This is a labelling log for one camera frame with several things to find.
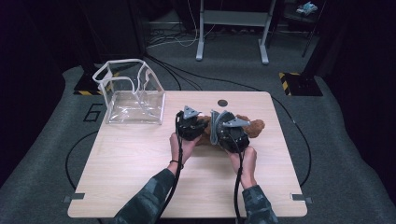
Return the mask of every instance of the transparent acrylic box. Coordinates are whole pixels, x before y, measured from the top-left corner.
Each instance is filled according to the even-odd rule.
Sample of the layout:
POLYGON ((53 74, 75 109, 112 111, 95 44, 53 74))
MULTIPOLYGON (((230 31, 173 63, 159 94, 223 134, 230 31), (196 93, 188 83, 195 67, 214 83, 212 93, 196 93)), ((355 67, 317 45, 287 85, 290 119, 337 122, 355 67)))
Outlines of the transparent acrylic box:
POLYGON ((108 61, 92 78, 105 97, 106 123, 162 124, 165 91, 146 62, 108 61))

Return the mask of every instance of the person's right hand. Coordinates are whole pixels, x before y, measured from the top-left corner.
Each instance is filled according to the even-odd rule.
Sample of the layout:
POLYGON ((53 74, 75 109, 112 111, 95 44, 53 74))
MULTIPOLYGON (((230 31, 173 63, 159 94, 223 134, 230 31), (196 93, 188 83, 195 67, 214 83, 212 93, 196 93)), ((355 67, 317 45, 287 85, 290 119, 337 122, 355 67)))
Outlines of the person's right hand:
MULTIPOLYGON (((233 170, 235 173, 238 173, 238 169, 240 166, 239 154, 231 153, 225 150, 231 160, 231 164, 233 165, 233 170)), ((253 147, 245 148, 245 156, 242 163, 242 175, 241 175, 241 184, 244 189, 248 189, 252 186, 257 185, 256 179, 254 178, 254 170, 256 169, 256 160, 257 160, 257 152, 253 147)))

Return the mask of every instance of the metal bracket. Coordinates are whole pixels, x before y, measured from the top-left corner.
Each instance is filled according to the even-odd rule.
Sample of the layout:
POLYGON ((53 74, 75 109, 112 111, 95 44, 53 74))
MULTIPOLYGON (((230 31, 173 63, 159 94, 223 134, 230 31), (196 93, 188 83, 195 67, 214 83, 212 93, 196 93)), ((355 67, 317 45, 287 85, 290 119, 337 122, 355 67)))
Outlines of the metal bracket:
POLYGON ((242 127, 242 126, 248 126, 248 125, 250 125, 250 121, 246 121, 244 119, 239 119, 239 118, 235 118, 235 119, 229 120, 227 122, 223 122, 223 126, 229 127, 229 128, 242 127))
POLYGON ((63 203, 71 203, 72 200, 83 200, 85 193, 74 193, 72 196, 64 196, 63 203))
POLYGON ((183 119, 190 119, 192 117, 198 116, 200 114, 200 112, 192 109, 191 107, 185 105, 184 106, 184 115, 183 115, 183 119))
POLYGON ((305 202, 305 203, 314 203, 314 200, 311 197, 305 198, 303 194, 290 194, 290 198, 294 201, 305 202))

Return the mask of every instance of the stuffed toy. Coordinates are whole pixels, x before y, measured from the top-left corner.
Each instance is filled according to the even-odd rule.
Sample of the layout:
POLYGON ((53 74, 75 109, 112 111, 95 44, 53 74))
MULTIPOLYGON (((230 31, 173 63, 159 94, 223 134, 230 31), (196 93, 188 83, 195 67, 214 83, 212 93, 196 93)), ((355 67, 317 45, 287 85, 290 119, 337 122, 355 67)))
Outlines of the stuffed toy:
MULTIPOLYGON (((235 116, 239 119, 250 121, 250 125, 242 127, 244 129, 245 133, 247 133, 247 136, 249 138, 258 137, 265 127, 265 123, 261 119, 250 120, 247 116, 242 116, 242 115, 235 115, 235 116)), ((211 145, 211 143, 210 143, 210 130, 211 130, 210 120, 211 120, 211 117, 199 116, 198 119, 203 119, 205 121, 208 121, 208 125, 205 128, 205 131, 202 134, 201 139, 198 141, 197 146, 211 145)))

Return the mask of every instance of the gray carpet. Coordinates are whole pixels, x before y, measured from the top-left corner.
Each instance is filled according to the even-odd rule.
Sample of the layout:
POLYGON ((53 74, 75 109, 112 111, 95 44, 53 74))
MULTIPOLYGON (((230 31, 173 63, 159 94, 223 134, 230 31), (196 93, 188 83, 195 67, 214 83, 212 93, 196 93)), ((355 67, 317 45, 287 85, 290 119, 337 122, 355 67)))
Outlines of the gray carpet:
MULTIPOLYGON (((257 35, 218 35, 206 41, 201 62, 195 61, 196 42, 190 47, 182 47, 178 43, 160 45, 148 48, 148 53, 202 77, 227 79, 268 91, 288 109, 312 151, 311 174, 302 190, 305 196, 313 198, 314 203, 307 205, 305 217, 282 217, 280 223, 396 223, 394 204, 375 171, 361 159, 349 139, 339 105, 322 78, 316 77, 322 97, 287 96, 283 92, 278 73, 302 72, 315 43, 302 58, 305 39, 296 35, 276 35, 268 49, 270 64, 262 65, 258 38, 257 35)), ((151 60, 145 61, 166 91, 178 90, 171 75, 151 60)), ((233 83, 179 73, 196 82, 204 91, 254 91, 233 83)), ((0 223, 98 223, 96 219, 70 218, 67 215, 69 204, 62 202, 65 195, 74 192, 66 178, 66 156, 79 139, 99 129, 106 111, 103 96, 73 95, 73 88, 81 75, 80 67, 64 73, 66 87, 61 102, 0 189, 0 223), (102 104, 92 108, 100 111, 98 120, 84 121, 92 104, 102 104)), ((179 81, 183 91, 194 90, 187 82, 179 81)), ((309 162, 307 146, 283 108, 277 102, 274 105, 297 176, 303 181, 309 162)), ((93 133, 81 140, 70 155, 68 168, 75 184, 95 136, 93 133)), ((163 223, 234 222, 230 219, 167 219, 163 223)))

